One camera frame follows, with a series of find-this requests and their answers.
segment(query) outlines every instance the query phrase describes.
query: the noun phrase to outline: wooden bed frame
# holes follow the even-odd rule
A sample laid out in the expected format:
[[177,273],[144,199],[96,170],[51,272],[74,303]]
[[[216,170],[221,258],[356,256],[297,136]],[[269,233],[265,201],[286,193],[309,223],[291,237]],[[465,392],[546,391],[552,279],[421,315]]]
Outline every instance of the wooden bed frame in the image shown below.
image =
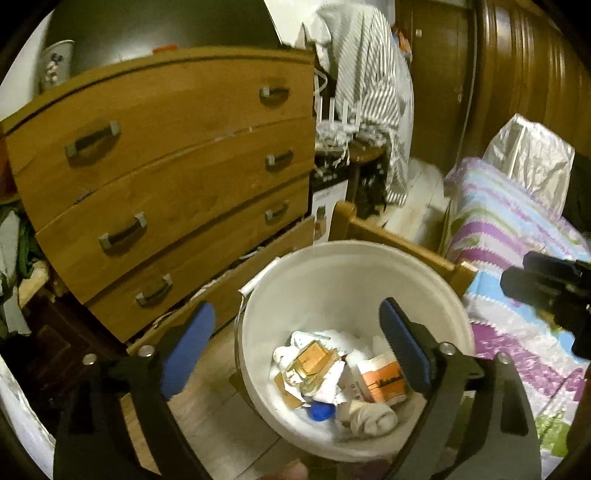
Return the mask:
[[418,258],[435,270],[450,284],[450,287],[459,297],[464,295],[476,277],[478,269],[470,262],[461,261],[454,264],[427,248],[414,244],[383,228],[370,225],[368,222],[357,218],[356,213],[357,207],[353,203],[337,202],[330,222],[329,241],[363,240],[398,248]]

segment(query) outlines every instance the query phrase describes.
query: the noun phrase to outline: colorful blanket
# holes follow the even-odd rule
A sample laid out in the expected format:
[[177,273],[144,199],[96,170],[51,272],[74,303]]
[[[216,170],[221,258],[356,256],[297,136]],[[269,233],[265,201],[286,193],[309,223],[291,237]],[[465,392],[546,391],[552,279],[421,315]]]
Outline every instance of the colorful blanket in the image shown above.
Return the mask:
[[446,257],[479,269],[464,296],[479,357],[509,353],[534,413],[545,478],[566,454],[566,434],[584,387],[587,363],[571,353],[573,337],[549,327],[535,310],[507,298],[499,284],[511,265],[539,251],[590,261],[579,233],[520,184],[479,158],[466,158],[446,178],[452,197]]

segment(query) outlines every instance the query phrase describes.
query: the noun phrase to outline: floor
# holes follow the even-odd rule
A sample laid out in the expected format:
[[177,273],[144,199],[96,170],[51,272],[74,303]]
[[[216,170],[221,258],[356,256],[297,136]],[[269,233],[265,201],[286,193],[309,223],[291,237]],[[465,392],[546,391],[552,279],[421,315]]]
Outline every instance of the floor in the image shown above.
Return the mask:
[[[443,196],[443,176],[436,167],[411,160],[409,190],[404,207],[390,206],[369,221],[436,251],[449,203]],[[169,402],[212,478],[255,480],[296,458],[308,466],[326,466],[267,426],[230,384],[234,372],[234,329],[229,325],[212,338],[183,392]],[[131,398],[124,397],[121,404],[142,466],[158,472]]]
[[416,158],[408,165],[408,199],[403,207],[388,206],[368,219],[407,240],[437,251],[443,233],[449,198],[443,196],[439,169]]

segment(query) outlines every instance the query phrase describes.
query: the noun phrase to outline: white bucket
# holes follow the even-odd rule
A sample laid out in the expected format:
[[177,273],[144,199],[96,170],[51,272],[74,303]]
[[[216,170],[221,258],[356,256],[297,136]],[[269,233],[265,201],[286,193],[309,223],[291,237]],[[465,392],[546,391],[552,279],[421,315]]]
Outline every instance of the white bucket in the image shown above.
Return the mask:
[[382,335],[378,307],[393,297],[408,318],[439,342],[474,354],[462,303],[431,268],[394,248],[342,241],[317,244],[282,258],[259,282],[238,332],[239,362],[248,394],[261,417],[285,440],[314,455],[364,462],[395,455],[424,407],[412,394],[396,407],[398,427],[377,439],[337,440],[335,424],[316,422],[303,408],[285,406],[269,377],[273,350],[294,330],[335,329],[358,337]]

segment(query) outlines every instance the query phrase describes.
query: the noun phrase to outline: door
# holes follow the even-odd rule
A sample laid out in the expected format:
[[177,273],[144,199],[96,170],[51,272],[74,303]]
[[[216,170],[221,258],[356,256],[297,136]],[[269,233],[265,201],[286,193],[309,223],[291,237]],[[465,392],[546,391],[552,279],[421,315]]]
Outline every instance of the door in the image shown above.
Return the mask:
[[473,76],[473,12],[433,0],[397,0],[396,19],[413,50],[411,156],[444,174],[454,165]]

